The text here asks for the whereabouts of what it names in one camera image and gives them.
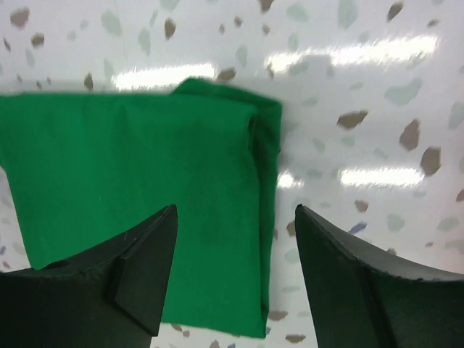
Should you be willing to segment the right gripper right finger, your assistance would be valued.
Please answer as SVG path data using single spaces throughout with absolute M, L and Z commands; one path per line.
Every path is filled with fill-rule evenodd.
M 302 204 L 294 225 L 319 347 L 463 346 L 463 275 L 391 254 Z

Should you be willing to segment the green t shirt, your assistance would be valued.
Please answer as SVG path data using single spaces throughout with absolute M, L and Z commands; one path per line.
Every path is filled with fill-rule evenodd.
M 168 205 L 178 235 L 162 319 L 262 339 L 282 104 L 189 78 L 169 94 L 1 98 L 1 168 L 42 268 Z

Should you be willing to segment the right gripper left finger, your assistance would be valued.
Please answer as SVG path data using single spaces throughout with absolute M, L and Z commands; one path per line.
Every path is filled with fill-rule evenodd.
M 175 206 L 46 267 L 1 274 L 3 347 L 149 347 L 178 232 Z

